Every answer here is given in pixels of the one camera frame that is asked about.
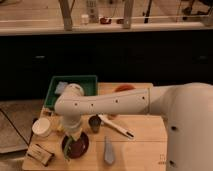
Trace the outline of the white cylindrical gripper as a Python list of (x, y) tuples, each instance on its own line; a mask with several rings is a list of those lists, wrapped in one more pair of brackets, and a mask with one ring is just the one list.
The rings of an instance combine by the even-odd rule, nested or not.
[(75, 116), (63, 116), (62, 117), (62, 126), (67, 134), (70, 134), (73, 140), (78, 140), (82, 132), (78, 132), (82, 127), (82, 119), (80, 115)]

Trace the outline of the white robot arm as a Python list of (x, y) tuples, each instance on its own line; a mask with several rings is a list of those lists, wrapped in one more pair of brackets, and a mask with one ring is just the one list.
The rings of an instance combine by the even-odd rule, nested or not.
[(56, 113), (150, 114), (167, 119), (166, 171), (213, 171), (213, 85), (137, 88), (82, 96), (68, 86), (54, 105)]

